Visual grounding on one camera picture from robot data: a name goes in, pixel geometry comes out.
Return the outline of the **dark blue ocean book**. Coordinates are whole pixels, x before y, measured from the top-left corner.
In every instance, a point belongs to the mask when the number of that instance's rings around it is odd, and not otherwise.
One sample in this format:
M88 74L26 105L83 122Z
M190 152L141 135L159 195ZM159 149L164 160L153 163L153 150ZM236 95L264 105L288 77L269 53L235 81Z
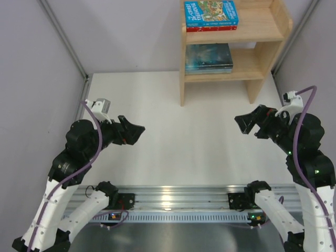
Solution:
M232 68L233 60L229 45L195 44L186 46L186 69L219 69Z

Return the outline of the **red illustrated book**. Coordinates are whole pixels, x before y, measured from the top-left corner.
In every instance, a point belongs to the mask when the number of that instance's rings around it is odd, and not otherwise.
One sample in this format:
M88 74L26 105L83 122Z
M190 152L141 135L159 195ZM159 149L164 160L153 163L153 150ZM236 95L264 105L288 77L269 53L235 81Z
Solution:
M193 33L193 32L216 32L216 31L225 31L225 30L236 30L237 26L201 26L201 27L187 27L186 32L187 33Z

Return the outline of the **bright blue illustrated book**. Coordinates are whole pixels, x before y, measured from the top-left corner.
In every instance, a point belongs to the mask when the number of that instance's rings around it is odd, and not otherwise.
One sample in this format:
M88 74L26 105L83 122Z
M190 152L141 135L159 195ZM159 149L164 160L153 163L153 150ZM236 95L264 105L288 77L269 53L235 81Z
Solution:
M185 1L186 27L237 26L234 1Z

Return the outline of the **pale green Great Gatsby book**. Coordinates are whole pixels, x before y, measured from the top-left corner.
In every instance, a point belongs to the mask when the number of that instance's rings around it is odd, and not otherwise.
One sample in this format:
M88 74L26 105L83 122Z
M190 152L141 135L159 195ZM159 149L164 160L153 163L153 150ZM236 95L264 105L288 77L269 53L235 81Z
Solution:
M185 75L222 75L231 74L232 71L186 71Z

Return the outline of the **light blue Gatsby book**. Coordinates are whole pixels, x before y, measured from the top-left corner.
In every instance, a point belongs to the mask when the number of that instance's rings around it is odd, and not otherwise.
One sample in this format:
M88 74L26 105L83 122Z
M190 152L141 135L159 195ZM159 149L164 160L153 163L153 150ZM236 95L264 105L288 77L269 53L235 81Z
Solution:
M219 68L219 69L186 69L186 71L232 71L232 68Z

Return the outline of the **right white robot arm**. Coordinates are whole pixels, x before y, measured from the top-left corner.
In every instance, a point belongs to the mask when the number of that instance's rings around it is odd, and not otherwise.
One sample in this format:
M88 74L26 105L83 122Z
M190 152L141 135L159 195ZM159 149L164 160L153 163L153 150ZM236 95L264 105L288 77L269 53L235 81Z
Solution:
M247 184L244 193L248 203L262 209L276 227L285 251L335 251L334 166L319 149L324 128L315 115L305 115L295 139L300 115L296 113L290 119L287 111L259 105L234 120L243 134L249 134L257 125L257 138L271 139L286 153L286 166L300 198L303 224L285 209L265 181Z

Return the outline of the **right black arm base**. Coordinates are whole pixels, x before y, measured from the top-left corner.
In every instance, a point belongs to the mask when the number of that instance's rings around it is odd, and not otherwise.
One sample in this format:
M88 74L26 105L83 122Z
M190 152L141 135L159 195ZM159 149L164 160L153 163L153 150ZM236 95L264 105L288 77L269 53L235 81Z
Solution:
M228 193L229 209L243 212L251 209L250 201L245 193Z

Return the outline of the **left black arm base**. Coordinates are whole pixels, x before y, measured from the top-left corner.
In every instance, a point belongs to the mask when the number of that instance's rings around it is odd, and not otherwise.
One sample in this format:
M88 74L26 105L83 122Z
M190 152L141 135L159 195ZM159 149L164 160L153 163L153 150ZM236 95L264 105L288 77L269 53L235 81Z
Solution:
M109 206L112 210L130 210L135 204L135 194L134 193L119 193L118 198L115 203Z

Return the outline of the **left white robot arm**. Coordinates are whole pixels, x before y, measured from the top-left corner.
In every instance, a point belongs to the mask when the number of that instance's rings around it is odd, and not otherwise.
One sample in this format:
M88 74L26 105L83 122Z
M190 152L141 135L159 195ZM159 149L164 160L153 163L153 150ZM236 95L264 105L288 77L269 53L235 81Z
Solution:
M81 229L101 210L113 208L119 190L110 182L100 182L84 203L63 219L67 205L91 169L97 151L111 143L134 145L145 131L144 126L130 123L125 116L119 122L74 122L66 134L65 149L52 162L44 197L27 232L14 239L16 251L68 251Z

